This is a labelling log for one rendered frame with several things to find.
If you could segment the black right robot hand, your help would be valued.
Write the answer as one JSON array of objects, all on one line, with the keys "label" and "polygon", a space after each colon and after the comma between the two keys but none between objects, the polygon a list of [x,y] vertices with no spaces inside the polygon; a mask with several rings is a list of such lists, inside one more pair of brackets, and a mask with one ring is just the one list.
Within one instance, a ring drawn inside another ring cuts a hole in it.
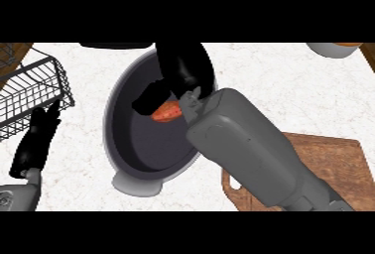
[{"label": "black right robot hand", "polygon": [[181,99],[200,87],[200,99],[206,99],[216,90],[215,68],[201,43],[157,43],[155,50],[163,78],[148,84],[132,102],[141,115],[151,115],[170,95]]}]

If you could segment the orange sweet potato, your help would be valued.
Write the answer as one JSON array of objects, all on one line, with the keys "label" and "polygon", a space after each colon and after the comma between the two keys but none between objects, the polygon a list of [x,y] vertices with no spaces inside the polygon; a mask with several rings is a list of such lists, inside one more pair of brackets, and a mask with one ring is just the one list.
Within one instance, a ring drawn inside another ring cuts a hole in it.
[{"label": "orange sweet potato", "polygon": [[167,123],[182,116],[179,101],[166,101],[151,115],[155,122]]}]

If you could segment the dark grey pot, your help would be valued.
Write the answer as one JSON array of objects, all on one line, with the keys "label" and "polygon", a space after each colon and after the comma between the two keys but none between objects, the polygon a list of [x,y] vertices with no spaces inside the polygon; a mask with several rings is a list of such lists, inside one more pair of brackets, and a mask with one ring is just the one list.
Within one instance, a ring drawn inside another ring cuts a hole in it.
[{"label": "dark grey pot", "polygon": [[141,115],[132,102],[148,84],[161,79],[157,50],[147,53],[122,75],[104,115],[105,152],[116,169],[114,188],[138,197],[160,194],[163,184],[191,167],[200,152],[186,140],[184,118],[169,123]]}]

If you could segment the brown wooden cutting board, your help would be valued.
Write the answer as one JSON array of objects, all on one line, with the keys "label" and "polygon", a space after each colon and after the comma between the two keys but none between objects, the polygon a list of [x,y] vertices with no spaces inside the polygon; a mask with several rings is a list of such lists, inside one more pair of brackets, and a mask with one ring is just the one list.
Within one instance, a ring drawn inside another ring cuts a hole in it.
[{"label": "brown wooden cutting board", "polygon": [[375,210],[375,183],[361,147],[352,139],[285,133],[297,155],[356,211]]}]

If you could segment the black flat object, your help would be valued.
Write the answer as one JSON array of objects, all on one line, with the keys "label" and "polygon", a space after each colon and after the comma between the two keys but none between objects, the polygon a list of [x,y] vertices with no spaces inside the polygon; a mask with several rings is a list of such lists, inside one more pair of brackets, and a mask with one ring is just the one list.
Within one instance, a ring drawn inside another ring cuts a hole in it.
[{"label": "black flat object", "polygon": [[107,49],[107,50],[133,50],[147,49],[153,43],[80,43],[86,48]]}]

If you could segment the grey bowl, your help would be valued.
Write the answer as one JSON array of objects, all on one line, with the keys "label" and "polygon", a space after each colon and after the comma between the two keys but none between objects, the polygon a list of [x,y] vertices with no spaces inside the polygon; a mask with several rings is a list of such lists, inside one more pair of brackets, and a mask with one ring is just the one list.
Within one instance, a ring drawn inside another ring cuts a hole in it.
[{"label": "grey bowl", "polygon": [[361,43],[308,43],[309,48],[324,57],[344,59],[362,46]]}]

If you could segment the brown wooden cabinet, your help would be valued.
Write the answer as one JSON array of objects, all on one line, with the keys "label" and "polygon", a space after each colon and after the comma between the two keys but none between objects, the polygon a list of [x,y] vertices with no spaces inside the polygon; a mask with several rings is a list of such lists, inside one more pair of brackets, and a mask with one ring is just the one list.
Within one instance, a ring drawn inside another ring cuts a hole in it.
[{"label": "brown wooden cabinet", "polygon": [[0,43],[0,90],[31,48],[33,43]]}]

